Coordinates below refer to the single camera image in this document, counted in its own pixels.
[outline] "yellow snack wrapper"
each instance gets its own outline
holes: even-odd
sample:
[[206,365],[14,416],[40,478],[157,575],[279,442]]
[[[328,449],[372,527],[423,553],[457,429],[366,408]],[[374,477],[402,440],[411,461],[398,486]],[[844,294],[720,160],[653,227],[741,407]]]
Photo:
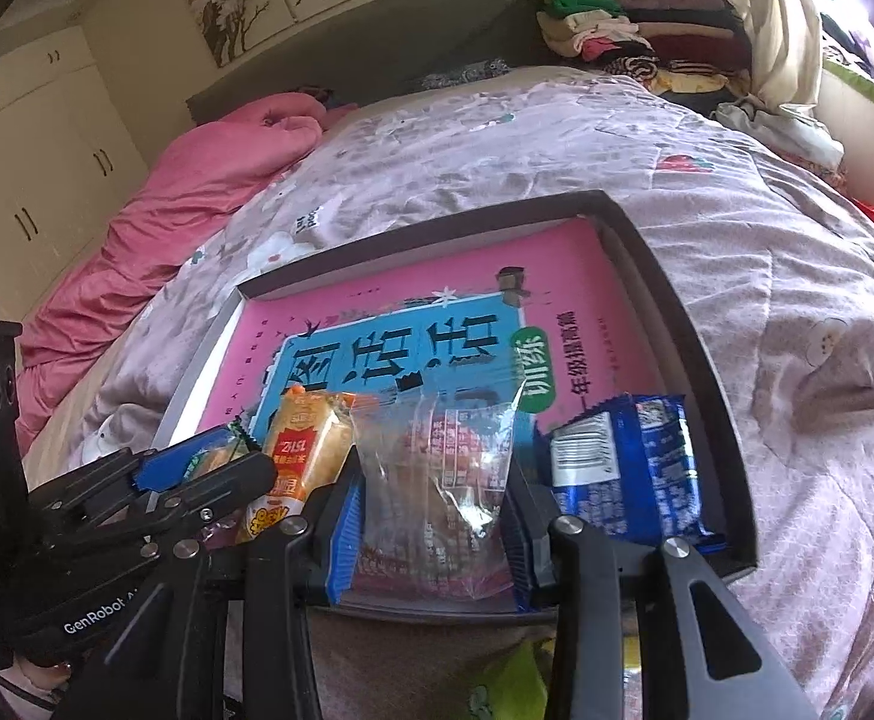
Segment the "yellow snack wrapper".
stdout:
[[353,445],[352,403],[350,394],[307,392],[299,385],[283,395],[263,445],[277,466],[277,480],[247,507],[238,541],[300,514],[311,490],[337,481]]

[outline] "curtain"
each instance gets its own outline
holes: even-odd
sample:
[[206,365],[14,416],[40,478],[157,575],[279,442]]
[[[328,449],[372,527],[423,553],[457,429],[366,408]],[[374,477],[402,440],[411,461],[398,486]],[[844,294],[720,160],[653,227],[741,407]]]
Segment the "curtain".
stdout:
[[813,0],[729,0],[753,44],[753,94],[774,113],[811,117],[822,65]]

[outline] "gray headboard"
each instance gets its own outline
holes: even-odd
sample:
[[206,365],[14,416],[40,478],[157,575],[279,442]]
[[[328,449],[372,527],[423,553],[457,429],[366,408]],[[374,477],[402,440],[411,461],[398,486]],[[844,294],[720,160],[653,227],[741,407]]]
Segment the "gray headboard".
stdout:
[[197,124],[251,100],[312,85],[368,105],[413,92],[429,73],[501,57],[554,64],[536,25],[539,0],[375,0],[304,29],[187,100]]

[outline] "blue snack package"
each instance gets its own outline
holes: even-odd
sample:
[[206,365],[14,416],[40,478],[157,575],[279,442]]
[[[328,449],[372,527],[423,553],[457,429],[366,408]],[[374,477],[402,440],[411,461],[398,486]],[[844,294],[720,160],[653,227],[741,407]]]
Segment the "blue snack package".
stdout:
[[564,514],[648,546],[712,536],[701,521],[683,396],[618,396],[556,429],[549,449]]

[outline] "pink comforter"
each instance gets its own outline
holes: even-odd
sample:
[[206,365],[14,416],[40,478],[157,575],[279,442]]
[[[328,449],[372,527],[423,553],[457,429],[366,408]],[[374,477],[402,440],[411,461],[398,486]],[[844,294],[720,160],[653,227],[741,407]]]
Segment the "pink comforter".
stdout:
[[17,377],[25,453],[54,409],[194,250],[349,108],[310,95],[256,100],[168,146],[112,220],[101,250],[71,271],[24,326]]

